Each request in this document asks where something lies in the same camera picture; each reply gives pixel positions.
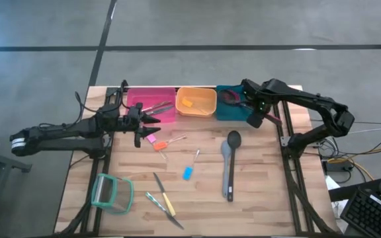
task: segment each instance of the orange object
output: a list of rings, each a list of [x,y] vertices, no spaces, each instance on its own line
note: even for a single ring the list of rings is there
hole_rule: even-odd
[[[174,141],[178,141],[180,139],[185,139],[186,138],[186,134],[183,134],[181,136],[177,136],[173,139],[169,139],[168,141],[161,141],[161,142],[158,142],[158,143],[155,143],[153,144],[153,148],[156,150],[156,151],[160,151],[162,149],[165,149],[167,148],[167,146],[170,144],[170,143],[173,143]]]
[[[211,117],[216,107],[217,93],[213,89],[182,87],[177,91],[176,109],[180,115]]]

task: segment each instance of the gray spatula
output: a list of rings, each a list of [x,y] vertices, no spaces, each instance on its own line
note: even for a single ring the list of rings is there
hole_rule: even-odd
[[[223,141],[222,143],[222,155],[224,159],[224,171],[223,171],[223,197],[228,197],[228,185],[229,185],[229,158],[230,154],[232,153],[232,149],[230,149],[230,146],[228,144],[228,141]]]

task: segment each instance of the orange handle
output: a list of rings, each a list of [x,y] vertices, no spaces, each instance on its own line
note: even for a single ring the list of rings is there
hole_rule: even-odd
[[[159,142],[159,143],[155,143],[155,144],[153,145],[153,148],[154,148],[156,151],[165,149],[165,148],[167,148],[167,142],[162,141],[162,142]]]

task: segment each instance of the wooden table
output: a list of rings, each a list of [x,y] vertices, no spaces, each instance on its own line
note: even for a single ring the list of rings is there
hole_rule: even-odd
[[[86,105],[98,109],[103,105],[105,91],[106,87],[90,87]],[[289,104],[289,108],[296,133],[312,129],[307,109],[294,104]],[[84,113],[85,118],[92,115],[91,112]],[[130,213],[124,216],[103,212],[100,235],[294,234],[282,157],[273,123],[265,120],[256,129],[246,122],[221,122],[214,117],[193,118],[178,114],[176,122],[155,126],[162,128],[155,134],[159,141],[183,133],[187,134],[187,139],[172,143],[164,150],[169,158],[166,162],[149,142],[143,140],[142,147],[135,148],[133,133],[115,133],[109,174],[133,181],[134,203]],[[242,135],[242,145],[236,153],[234,201],[227,202],[222,196],[224,160],[220,145],[232,130]],[[191,179],[185,181],[182,179],[183,171],[192,165],[198,148],[201,152],[194,164],[194,172]],[[72,163],[82,156],[84,153],[75,152]],[[83,205],[91,164],[90,159],[85,159],[68,173],[56,231],[65,228]],[[319,158],[303,155],[301,164],[311,204],[326,223],[337,230]],[[145,197],[148,191],[165,206],[152,172],[160,177],[177,213],[175,217],[185,230],[174,226]],[[299,211],[304,227],[301,207]],[[93,216],[89,220],[89,229],[92,225]]]

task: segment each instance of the concrete floor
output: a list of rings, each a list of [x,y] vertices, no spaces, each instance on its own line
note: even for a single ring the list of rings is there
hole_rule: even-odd
[[[109,0],[0,1],[0,46],[97,46]],[[381,44],[376,0],[120,0],[107,45]],[[9,134],[41,122],[70,122],[74,91],[85,96],[96,52],[0,52],[0,154]],[[381,50],[260,52],[106,52],[97,85],[236,84],[276,77],[349,106],[357,121],[381,122]],[[319,118],[313,112],[312,118]],[[355,124],[353,131],[381,128]],[[366,151],[381,132],[337,139]],[[15,158],[0,207],[0,236],[51,234],[70,152]],[[381,154],[357,159],[381,177]],[[333,175],[343,180],[345,174]],[[346,184],[361,182],[357,172]]]

